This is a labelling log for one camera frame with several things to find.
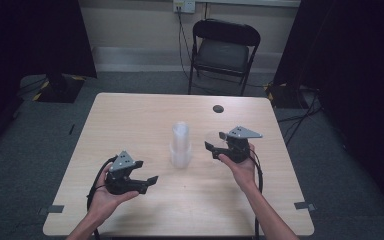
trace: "electrical outlet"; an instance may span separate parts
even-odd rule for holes
[[[173,12],[195,13],[195,0],[173,0]]]

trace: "white paper cup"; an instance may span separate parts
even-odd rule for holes
[[[185,168],[189,165],[192,156],[192,147],[189,142],[189,126],[185,122],[173,125],[173,139],[170,143],[171,163],[176,168]]]
[[[175,168],[186,168],[192,158],[192,146],[189,145],[189,148],[186,151],[176,152],[173,150],[173,146],[170,144],[170,153],[171,153],[171,164]]]

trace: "gray carpet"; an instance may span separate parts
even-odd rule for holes
[[[34,102],[31,99],[40,82],[28,84],[42,78],[23,79],[22,86],[27,87],[20,94],[25,102],[0,137],[0,239],[60,239],[43,234],[46,216],[39,210],[52,205],[98,93],[187,93],[183,72],[98,73],[98,79],[86,80],[72,104]],[[193,94],[239,93],[237,83],[204,78],[196,84],[221,92],[193,88]],[[253,73],[245,96],[265,97],[261,86],[272,79],[273,74]],[[305,96],[311,101],[311,93]],[[305,112],[275,109],[278,119]],[[294,122],[280,123],[282,132]],[[288,145],[304,197],[317,207],[311,212],[315,233],[306,239],[384,239],[384,197],[366,171],[344,151],[338,136],[319,112],[303,121]]]

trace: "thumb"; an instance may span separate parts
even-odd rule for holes
[[[110,170],[111,165],[112,163],[108,163],[107,166],[105,166],[104,170],[102,170],[102,173],[99,176],[95,187],[99,187],[105,184],[105,178],[107,177],[107,172]]]
[[[231,170],[233,170],[233,168],[235,167],[235,163],[228,156],[224,154],[220,154],[218,158],[222,163],[226,164]]]
[[[135,198],[139,195],[139,192],[138,191],[130,191],[130,192],[126,192],[122,195],[118,195],[117,196],[117,202],[118,204],[122,203],[122,202],[126,202],[132,198]]]

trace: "black cable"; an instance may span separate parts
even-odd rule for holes
[[[283,134],[283,138],[286,138],[286,136],[288,135],[288,132],[295,126],[295,124],[297,124],[299,121],[296,121],[296,122],[294,122],[287,130],[286,130],[286,132],[285,132],[285,134]]]
[[[239,82],[236,82],[236,81],[233,81],[233,80],[228,80],[228,79],[223,79],[223,78],[217,78],[217,77],[211,77],[211,76],[208,76],[208,75],[205,75],[201,72],[201,74],[207,78],[211,78],[211,79],[215,79],[215,80],[220,80],[220,81],[224,81],[224,82],[229,82],[229,83],[239,83]],[[246,86],[250,86],[250,87],[258,87],[258,88],[262,88],[263,86],[258,86],[258,85],[253,85],[253,84],[249,84],[247,83]]]
[[[93,181],[93,185],[92,187],[90,188],[90,191],[89,191],[89,194],[87,195],[87,203],[86,203],[86,209],[89,211],[89,207],[90,207],[90,204],[92,203],[92,200],[93,200],[93,196],[95,195],[95,192],[98,188],[101,188],[105,185],[102,185],[102,186],[99,186],[99,187],[95,187],[96,186],[96,183],[98,182],[99,180],[99,176],[101,176],[102,172],[104,171],[105,167],[110,163],[110,162],[114,162],[115,159],[117,159],[117,156],[116,157],[113,157],[113,158],[110,158],[108,159],[104,165],[102,165],[101,169],[99,169],[99,172],[98,174],[96,175],[96,178],[95,178],[95,181]],[[99,235],[99,232],[98,232],[98,229],[95,229],[93,231],[94,235],[95,235],[95,239],[96,240],[100,240],[101,237]]]
[[[180,11],[179,9],[177,9],[177,15],[179,17],[179,55],[180,55],[180,65],[182,66],[182,69],[183,69],[183,73],[185,74],[186,78],[189,79],[188,77],[188,74],[186,73],[185,71],[185,67],[183,66],[183,57],[182,57],[182,42],[180,40],[180,35],[182,33],[182,20],[181,20],[181,17],[180,17]]]
[[[258,158],[258,155],[255,153],[254,150],[252,150],[249,147],[246,148],[246,149],[242,149],[239,146],[237,146],[236,144],[232,144],[232,143],[230,143],[230,146],[236,148],[241,153],[244,153],[245,150],[248,150],[248,151],[250,151],[250,152],[252,152],[254,154],[254,156],[256,157],[257,161],[253,157],[251,157],[251,154],[248,154],[248,152],[246,152],[247,158],[251,159],[251,161],[254,163],[254,165],[257,168],[258,190],[260,191],[261,194],[263,194],[263,171],[261,170],[261,163],[260,163],[260,159]],[[259,240],[259,238],[260,238],[260,223],[259,223],[259,221],[257,219],[257,216],[255,216],[254,234],[255,234],[255,240]]]
[[[207,9],[208,9],[208,3],[205,3],[205,14],[204,14],[204,19],[207,19]]]
[[[211,94],[211,95],[215,95],[215,94],[217,94],[217,93],[220,93],[220,94],[223,94],[223,95],[236,96],[235,94],[230,93],[230,92],[225,92],[225,91],[218,90],[218,89],[213,89],[213,88],[205,88],[205,87],[201,87],[201,86],[199,86],[199,85],[196,84],[196,83],[192,83],[192,84],[193,84],[193,87],[194,87],[194,88],[202,89],[202,90],[204,90],[206,93]]]
[[[189,61],[192,61],[191,55],[190,55],[190,53],[189,53],[188,41],[186,40],[186,36],[185,36],[185,29],[183,28],[183,23],[182,23],[181,14],[182,14],[182,13],[181,13],[180,11],[178,11],[178,14],[177,14],[177,15],[179,16],[180,29],[182,30],[183,40],[185,41],[186,52],[188,53]]]
[[[42,79],[40,79],[40,80],[34,81],[34,82],[32,82],[32,83],[29,83],[29,84],[27,84],[27,85],[21,87],[18,91],[22,91],[22,90],[26,89],[27,87],[29,87],[29,86],[31,86],[31,85],[34,85],[34,84],[37,84],[37,83],[39,83],[39,82],[42,82],[42,83],[41,83],[41,85],[42,85],[42,84],[45,82],[46,79],[47,79],[47,77],[44,77],[44,78],[42,78]],[[23,95],[25,95],[25,94],[27,94],[27,93],[29,93],[29,92],[32,92],[32,91],[34,91],[34,90],[40,88],[41,85],[39,85],[39,86],[37,86],[37,87],[35,87],[35,88],[31,89],[31,90],[28,90],[28,91],[26,91],[26,92],[17,94],[17,97],[21,97],[21,96],[23,96]]]
[[[315,100],[317,99],[317,97],[318,97],[318,90],[317,89],[304,89],[304,90],[300,90],[300,91],[310,91],[310,92],[314,92],[314,97],[313,97],[313,100],[312,100],[312,104],[313,104],[313,102],[315,102]],[[320,110],[322,110],[322,107],[320,106],[318,109],[316,109],[316,110],[314,110],[314,108],[313,108],[313,110],[311,111],[311,112],[307,112],[307,113],[305,113],[304,115],[302,115],[302,116],[293,116],[293,117],[288,117],[288,118],[284,118],[284,119],[281,119],[281,120],[277,120],[277,122],[278,123],[281,123],[281,122],[287,122],[287,121],[293,121],[293,120],[298,120],[298,119],[301,119],[301,118],[303,118],[303,117],[307,117],[307,116],[312,116],[312,115],[314,115],[314,114],[316,114],[316,113],[318,113]]]
[[[263,171],[261,170],[260,160],[258,159],[258,156],[255,153],[255,151],[253,151],[252,149],[249,149],[249,150],[252,151],[252,153],[254,154],[254,156],[258,160],[258,162],[257,162],[257,161],[255,161],[255,159],[253,157],[251,157],[250,155],[248,156],[254,162],[255,166],[257,167],[258,190],[260,191],[261,194],[263,194]],[[255,216],[254,234],[255,234],[255,239],[258,240],[260,238],[260,223],[258,221],[257,216]]]
[[[295,123],[293,124],[293,125],[295,125],[296,123],[298,123],[298,125],[295,127],[294,131],[292,132],[291,136],[289,137],[288,141],[286,141],[286,146],[288,146],[289,142],[291,141],[292,137],[293,137],[293,136],[295,135],[295,133],[297,132],[299,126],[300,126],[301,123],[304,121],[304,119],[305,119],[306,117],[309,116],[309,113],[310,113],[311,109],[314,108],[314,103],[315,103],[315,101],[316,101],[317,96],[318,96],[318,94],[315,93],[315,94],[314,94],[314,97],[313,97],[313,101],[311,102],[310,107],[308,107],[307,112],[304,114],[303,117],[301,117],[301,119],[300,119],[298,122],[295,122]]]

